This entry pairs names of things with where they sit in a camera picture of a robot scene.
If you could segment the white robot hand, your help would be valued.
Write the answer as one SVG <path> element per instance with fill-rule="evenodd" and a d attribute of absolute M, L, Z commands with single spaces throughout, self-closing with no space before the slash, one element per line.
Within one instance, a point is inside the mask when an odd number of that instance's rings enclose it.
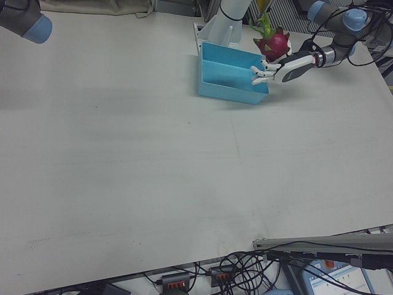
<path fill-rule="evenodd" d="M 316 65 L 314 56 L 308 52 L 293 54 L 283 58 L 278 63 L 269 63 L 266 59 L 261 66 L 251 66 L 253 73 L 252 85 L 266 82 L 286 83 L 302 76 Z"/>

